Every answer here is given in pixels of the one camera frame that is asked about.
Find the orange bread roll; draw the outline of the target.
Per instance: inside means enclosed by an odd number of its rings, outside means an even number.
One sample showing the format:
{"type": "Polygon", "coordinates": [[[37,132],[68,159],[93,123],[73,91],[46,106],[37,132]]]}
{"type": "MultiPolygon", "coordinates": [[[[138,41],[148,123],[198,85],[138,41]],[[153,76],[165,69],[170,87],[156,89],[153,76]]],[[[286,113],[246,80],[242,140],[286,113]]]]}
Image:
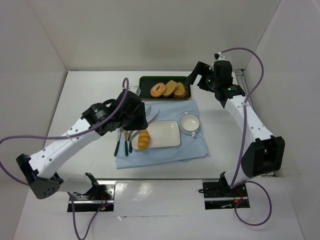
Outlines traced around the orange bread roll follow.
{"type": "Polygon", "coordinates": [[[137,143],[138,149],[145,150],[150,143],[150,139],[151,137],[148,130],[147,129],[142,130],[138,136],[138,143],[137,143]]]}

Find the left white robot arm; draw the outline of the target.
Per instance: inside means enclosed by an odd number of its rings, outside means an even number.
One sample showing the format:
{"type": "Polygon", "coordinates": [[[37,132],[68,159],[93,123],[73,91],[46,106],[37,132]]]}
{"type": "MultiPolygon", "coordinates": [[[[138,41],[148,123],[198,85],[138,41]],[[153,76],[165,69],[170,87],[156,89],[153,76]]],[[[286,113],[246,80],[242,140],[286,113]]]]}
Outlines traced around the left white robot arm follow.
{"type": "Polygon", "coordinates": [[[67,173],[59,168],[108,132],[120,128],[140,131],[147,127],[145,104],[135,93],[123,91],[117,99],[91,105],[62,139],[32,155],[21,154],[16,161],[38,199],[46,199],[56,192],[70,192],[92,199],[100,192],[100,186],[91,173],[67,173]]]}

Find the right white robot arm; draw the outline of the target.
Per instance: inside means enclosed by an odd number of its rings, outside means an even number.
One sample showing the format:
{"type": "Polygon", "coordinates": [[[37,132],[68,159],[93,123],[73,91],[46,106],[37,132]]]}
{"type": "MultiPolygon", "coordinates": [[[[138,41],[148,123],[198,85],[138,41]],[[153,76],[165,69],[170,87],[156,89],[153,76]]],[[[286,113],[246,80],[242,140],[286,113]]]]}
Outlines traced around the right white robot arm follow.
{"type": "Polygon", "coordinates": [[[274,136],[259,119],[247,100],[243,89],[233,82],[232,65],[228,60],[218,59],[212,66],[199,61],[187,77],[193,85],[214,93],[222,107],[234,118],[242,130],[239,160],[234,170],[221,173],[218,189],[229,195],[233,188],[264,174],[280,170],[285,150],[285,140],[274,136]]]}

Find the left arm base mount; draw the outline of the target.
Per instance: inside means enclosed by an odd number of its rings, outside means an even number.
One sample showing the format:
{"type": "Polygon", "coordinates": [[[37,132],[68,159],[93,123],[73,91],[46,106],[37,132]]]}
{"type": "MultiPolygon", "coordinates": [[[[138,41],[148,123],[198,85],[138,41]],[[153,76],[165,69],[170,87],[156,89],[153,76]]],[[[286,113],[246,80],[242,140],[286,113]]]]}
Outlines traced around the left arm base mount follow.
{"type": "Polygon", "coordinates": [[[113,212],[116,182],[113,180],[97,180],[91,173],[86,175],[93,182],[92,188],[85,194],[72,192],[67,212],[72,212],[71,200],[74,202],[74,211],[76,213],[96,212],[98,209],[101,212],[113,212]]]}

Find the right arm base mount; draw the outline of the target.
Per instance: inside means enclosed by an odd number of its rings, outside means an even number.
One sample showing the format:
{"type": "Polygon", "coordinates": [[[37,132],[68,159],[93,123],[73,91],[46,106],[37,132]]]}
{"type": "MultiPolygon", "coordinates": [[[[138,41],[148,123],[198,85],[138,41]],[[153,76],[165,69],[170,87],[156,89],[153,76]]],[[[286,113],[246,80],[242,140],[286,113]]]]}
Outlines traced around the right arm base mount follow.
{"type": "Polygon", "coordinates": [[[250,208],[250,202],[246,185],[231,189],[223,174],[218,180],[204,180],[202,188],[198,190],[204,197],[206,210],[222,210],[238,208],[250,208]]]}

